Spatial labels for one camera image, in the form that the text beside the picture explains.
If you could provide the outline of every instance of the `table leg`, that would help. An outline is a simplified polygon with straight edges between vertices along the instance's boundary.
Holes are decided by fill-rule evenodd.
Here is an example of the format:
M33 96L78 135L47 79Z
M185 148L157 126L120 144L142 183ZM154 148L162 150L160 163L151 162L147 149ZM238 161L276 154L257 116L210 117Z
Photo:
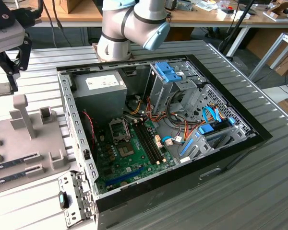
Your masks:
M273 43L273 45L271 46L271 48L268 50L268 52L265 54L265 56L263 57L263 59L261 59L261 61L258 63L258 65L255 67L255 69L253 70L253 72L249 75L249 79L252 80L256 77L257 73L263 68L263 66L266 64L266 62L269 60L269 58L272 56L272 54L277 50L277 48L279 47L279 45L282 43L283 38L284 38L285 34L282 33L278 39Z
M283 52L275 59L275 61L272 63L270 66L271 69L274 69L278 64L280 63L281 60L283 60L284 56L288 53L288 46L283 50Z
M238 34L236 40L232 44L231 48L229 49L228 53L226 54L227 57L232 57L238 47L240 46L241 42L243 41L244 37L246 36L247 32L249 31L249 27L243 27Z
M15 0L15 5L16 5L17 8L19 8L18 0Z

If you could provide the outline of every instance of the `metal bracket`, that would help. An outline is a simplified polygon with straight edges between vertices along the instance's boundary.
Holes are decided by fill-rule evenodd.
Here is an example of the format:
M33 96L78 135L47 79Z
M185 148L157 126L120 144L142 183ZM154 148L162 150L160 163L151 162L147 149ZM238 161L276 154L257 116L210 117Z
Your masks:
M70 171L58 178L60 191L68 197L69 208L64 210L66 226L69 228L94 214L95 204L87 180L82 172Z

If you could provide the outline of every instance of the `label on power supply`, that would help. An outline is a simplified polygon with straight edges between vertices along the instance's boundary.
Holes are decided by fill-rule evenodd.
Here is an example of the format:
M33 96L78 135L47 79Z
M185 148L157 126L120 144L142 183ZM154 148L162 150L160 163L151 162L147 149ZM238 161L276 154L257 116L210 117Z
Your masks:
M89 90L120 85L113 74L100 77L87 78L85 81Z

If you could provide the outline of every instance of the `motherboard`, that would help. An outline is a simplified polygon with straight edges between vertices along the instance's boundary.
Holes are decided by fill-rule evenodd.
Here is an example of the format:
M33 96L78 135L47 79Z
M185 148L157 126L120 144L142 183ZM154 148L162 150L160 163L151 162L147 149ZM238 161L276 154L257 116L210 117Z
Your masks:
M100 193L125 186L175 165L170 153L160 142L150 120L139 123L115 121L96 128L98 143L94 149L99 171L97 187ZM117 142L117 137L129 139Z

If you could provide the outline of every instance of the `electronic equipment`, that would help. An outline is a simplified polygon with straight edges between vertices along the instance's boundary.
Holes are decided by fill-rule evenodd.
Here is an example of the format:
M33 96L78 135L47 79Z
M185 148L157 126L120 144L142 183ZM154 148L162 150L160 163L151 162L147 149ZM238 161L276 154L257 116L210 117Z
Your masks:
M177 4L177 0L166 0L165 9L167 9L168 11L172 11L175 9L176 4Z
M244 4L244 5L248 5L250 3L251 0L238 0L239 4ZM255 0L255 2L253 4L258 4L258 5L269 5L271 2L271 0ZM246 7L245 6L239 6L239 9L241 11L245 11ZM256 11L249 9L248 13L250 15L256 15Z
M271 138L193 55L57 70L78 165L58 179L67 227L113 227Z

